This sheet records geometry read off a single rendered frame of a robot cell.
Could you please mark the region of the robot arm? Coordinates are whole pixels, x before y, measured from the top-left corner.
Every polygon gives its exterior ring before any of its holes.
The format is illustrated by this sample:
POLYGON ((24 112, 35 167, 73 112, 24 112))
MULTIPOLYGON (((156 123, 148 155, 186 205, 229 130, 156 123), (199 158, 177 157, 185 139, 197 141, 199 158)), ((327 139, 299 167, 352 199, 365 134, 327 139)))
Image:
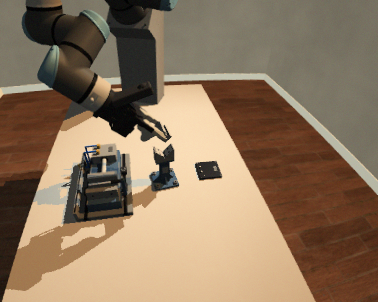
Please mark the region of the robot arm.
MULTIPOLYGON (((173 10, 178 0, 105 1, 117 22, 132 25, 150 8, 173 10)), ((90 70, 110 34, 106 21, 91 10, 83 10, 79 16, 63 14, 61 0, 26 0, 26 9, 22 17, 25 35, 38 44, 52 46, 38 79, 89 111, 97 111, 111 90, 110 83, 90 70)), ((153 89, 146 81, 114 93, 112 104, 119 108, 150 95, 153 89)))

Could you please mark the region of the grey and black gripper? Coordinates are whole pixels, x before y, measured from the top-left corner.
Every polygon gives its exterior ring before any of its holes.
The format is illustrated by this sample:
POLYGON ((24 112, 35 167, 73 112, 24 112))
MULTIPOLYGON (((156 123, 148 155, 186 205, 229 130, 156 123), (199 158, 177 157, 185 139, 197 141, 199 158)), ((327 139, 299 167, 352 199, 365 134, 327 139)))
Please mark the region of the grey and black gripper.
POLYGON ((158 121, 146 110, 134 102, 119 108, 114 108, 112 104, 113 97, 114 90, 111 89, 104 104, 97 111, 93 112, 93 117, 100 117, 109 122, 111 130, 125 138, 134 131, 135 126, 137 125, 137 129, 141 132, 141 141, 146 142, 154 136, 166 140, 164 133, 151 124, 153 123, 156 125, 158 121), (107 107, 107 105, 109 106, 107 107))

